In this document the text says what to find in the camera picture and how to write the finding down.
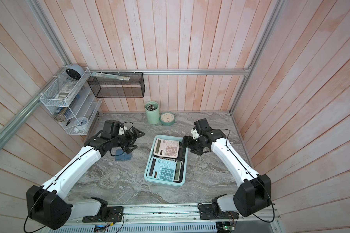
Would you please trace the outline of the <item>pink calculator back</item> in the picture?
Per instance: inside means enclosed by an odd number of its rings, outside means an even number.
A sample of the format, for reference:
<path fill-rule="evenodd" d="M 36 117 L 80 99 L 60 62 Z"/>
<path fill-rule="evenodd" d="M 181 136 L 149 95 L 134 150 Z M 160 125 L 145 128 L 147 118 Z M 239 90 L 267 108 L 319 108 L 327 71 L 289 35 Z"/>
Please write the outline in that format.
<path fill-rule="evenodd" d="M 180 142 L 158 138 L 155 142 L 153 154 L 163 158 L 176 159 L 179 153 Z"/>

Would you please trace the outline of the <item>mint green storage box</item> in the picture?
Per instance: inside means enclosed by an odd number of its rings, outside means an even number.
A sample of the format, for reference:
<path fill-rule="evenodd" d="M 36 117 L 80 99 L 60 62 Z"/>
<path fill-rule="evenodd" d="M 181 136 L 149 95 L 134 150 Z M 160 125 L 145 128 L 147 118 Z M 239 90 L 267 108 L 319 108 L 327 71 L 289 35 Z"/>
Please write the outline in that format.
<path fill-rule="evenodd" d="M 183 186 L 188 150 L 180 147 L 181 137 L 157 135 L 150 150 L 144 179 L 151 183 Z"/>

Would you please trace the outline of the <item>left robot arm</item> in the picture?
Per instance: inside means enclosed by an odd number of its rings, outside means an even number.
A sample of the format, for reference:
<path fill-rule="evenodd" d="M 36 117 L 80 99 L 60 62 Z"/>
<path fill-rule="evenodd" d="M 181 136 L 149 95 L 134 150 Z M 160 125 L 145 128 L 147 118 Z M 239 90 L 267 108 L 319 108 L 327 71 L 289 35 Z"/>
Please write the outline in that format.
<path fill-rule="evenodd" d="M 108 203 L 100 198 L 71 204 L 65 201 L 71 188 L 84 173 L 107 152 L 121 148 L 130 154 L 137 148 L 135 142 L 145 133 L 134 126 L 126 129 L 116 120 L 107 120 L 97 134 L 89 138 L 79 153 L 55 176 L 41 186 L 33 185 L 26 192 L 27 219 L 32 219 L 44 227 L 59 229 L 67 221 L 81 217 L 92 221 L 108 221 Z"/>

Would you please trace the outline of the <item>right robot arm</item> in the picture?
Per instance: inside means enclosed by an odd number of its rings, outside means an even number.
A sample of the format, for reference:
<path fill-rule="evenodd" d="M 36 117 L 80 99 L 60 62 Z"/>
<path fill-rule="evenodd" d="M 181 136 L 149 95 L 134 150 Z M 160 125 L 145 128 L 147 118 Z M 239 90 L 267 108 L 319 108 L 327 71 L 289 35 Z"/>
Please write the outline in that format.
<path fill-rule="evenodd" d="M 271 179 L 260 175 L 238 154 L 224 134 L 226 129 L 213 129 L 207 119 L 194 123 L 191 136 L 184 136 L 180 144 L 192 153 L 203 155 L 208 148 L 215 153 L 232 174 L 237 185 L 234 195 L 221 195 L 213 199 L 212 212 L 219 216 L 224 212 L 238 212 L 243 217 L 273 206 L 271 200 Z"/>

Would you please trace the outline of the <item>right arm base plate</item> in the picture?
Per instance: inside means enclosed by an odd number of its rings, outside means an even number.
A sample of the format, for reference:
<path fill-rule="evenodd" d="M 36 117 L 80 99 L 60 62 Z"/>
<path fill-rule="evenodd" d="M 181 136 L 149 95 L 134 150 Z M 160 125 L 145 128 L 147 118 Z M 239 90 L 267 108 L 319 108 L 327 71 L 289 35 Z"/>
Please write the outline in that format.
<path fill-rule="evenodd" d="M 199 210 L 200 219 L 201 220 L 213 220 L 213 219 L 230 219 L 230 220 L 237 220 L 239 218 L 238 212 L 222 212 L 219 207 L 212 203 L 212 204 L 202 204 L 199 203 L 197 205 L 197 208 Z"/>

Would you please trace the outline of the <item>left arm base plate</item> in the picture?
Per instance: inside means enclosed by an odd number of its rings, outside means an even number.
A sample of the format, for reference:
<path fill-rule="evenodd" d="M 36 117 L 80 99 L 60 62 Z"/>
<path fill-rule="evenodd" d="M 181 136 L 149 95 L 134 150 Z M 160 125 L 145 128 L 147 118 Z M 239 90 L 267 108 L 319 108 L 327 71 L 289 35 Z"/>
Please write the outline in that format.
<path fill-rule="evenodd" d="M 82 219 L 83 223 L 117 223 L 122 221 L 123 206 L 108 206 L 104 207 L 95 216 L 85 216 Z"/>

